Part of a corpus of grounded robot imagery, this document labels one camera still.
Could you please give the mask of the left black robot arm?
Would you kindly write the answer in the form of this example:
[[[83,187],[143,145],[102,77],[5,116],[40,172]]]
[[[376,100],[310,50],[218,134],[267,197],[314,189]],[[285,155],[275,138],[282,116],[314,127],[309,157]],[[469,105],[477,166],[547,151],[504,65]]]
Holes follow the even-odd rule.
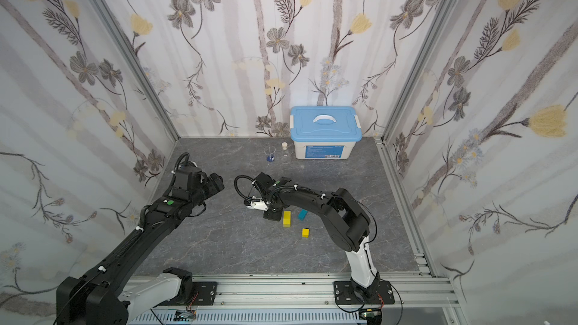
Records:
[[[163,273],[137,290],[124,289],[147,256],[191,217],[197,206],[224,189],[223,178],[206,174],[183,153],[163,195],[145,206],[135,229],[84,275],[66,278],[56,292],[56,324],[127,324],[143,312],[179,295],[185,277]]]

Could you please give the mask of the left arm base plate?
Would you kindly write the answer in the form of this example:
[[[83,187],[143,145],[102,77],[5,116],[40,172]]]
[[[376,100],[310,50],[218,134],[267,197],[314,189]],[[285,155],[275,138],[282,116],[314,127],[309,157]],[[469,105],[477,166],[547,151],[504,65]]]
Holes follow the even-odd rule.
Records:
[[[175,297],[161,302],[160,306],[214,305],[217,290],[218,282],[216,281],[186,281]]]

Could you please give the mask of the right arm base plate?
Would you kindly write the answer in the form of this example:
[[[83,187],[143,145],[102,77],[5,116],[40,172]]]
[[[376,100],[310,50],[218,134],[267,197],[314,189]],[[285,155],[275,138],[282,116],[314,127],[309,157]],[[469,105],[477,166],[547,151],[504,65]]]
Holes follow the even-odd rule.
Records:
[[[334,281],[333,292],[337,305],[394,305],[391,283],[376,279],[369,287],[362,287],[352,280]]]

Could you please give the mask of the yellow rectangular block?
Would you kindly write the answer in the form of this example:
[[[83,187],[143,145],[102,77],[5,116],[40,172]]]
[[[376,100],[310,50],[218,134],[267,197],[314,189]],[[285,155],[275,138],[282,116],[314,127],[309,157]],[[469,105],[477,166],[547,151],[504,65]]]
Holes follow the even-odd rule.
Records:
[[[290,227],[291,226],[291,211],[283,211],[282,224],[283,224],[283,227]]]

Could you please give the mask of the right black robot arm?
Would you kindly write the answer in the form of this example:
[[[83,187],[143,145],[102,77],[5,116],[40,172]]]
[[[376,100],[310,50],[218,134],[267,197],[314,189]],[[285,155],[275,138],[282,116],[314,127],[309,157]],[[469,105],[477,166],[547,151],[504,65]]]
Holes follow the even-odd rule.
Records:
[[[284,221],[284,213],[291,206],[318,216],[330,239],[346,253],[353,297],[368,305],[379,296],[381,278],[369,246],[370,226],[376,221],[349,191],[314,190],[289,178],[275,180],[265,173],[255,178],[238,175],[233,186],[247,208],[262,211],[269,221]]]

